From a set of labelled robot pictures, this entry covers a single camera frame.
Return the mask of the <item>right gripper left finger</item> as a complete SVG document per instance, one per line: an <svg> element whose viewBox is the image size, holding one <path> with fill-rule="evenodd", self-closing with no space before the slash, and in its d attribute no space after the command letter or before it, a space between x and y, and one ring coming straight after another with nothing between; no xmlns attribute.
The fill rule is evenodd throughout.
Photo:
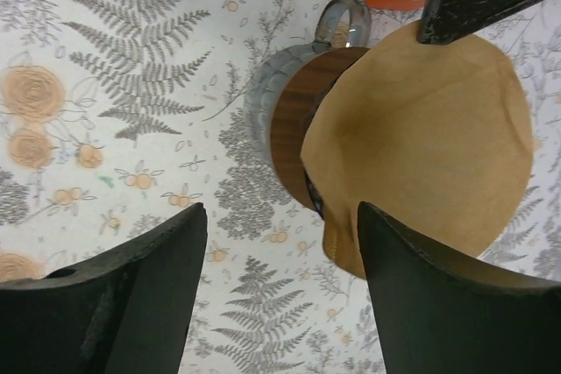
<svg viewBox="0 0 561 374"><path fill-rule="evenodd" d="M42 279L2 283L2 372L177 372L206 245L198 203Z"/></svg>

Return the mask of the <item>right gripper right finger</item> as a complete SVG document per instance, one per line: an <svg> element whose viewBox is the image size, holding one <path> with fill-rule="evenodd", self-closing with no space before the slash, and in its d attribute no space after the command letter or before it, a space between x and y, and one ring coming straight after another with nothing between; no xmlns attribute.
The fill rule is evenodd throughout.
<svg viewBox="0 0 561 374"><path fill-rule="evenodd" d="M558 373L560 284L490 265L368 202L359 248L388 373Z"/></svg>

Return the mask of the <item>brown paper coffee filter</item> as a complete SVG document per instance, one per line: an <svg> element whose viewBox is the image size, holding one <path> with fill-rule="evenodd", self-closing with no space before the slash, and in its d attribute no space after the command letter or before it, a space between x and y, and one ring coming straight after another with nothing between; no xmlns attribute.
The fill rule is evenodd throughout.
<svg viewBox="0 0 561 374"><path fill-rule="evenodd" d="M302 144L323 201L324 253L357 277L361 202L477 257L529 182L531 116L511 59L475 34L420 44L418 28L392 32L346 69Z"/></svg>

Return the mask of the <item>grey glass carafe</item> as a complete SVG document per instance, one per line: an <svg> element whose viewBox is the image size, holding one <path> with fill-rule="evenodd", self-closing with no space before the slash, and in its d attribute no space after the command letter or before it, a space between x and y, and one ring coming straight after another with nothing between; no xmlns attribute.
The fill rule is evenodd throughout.
<svg viewBox="0 0 561 374"><path fill-rule="evenodd" d="M313 59L334 49L337 25L349 16L347 45L365 46L370 37L371 15L363 0L331 0L323 9L314 39L304 45L289 46L264 60L250 79L244 96L246 133L259 161L271 166L270 131L273 111L283 89Z"/></svg>

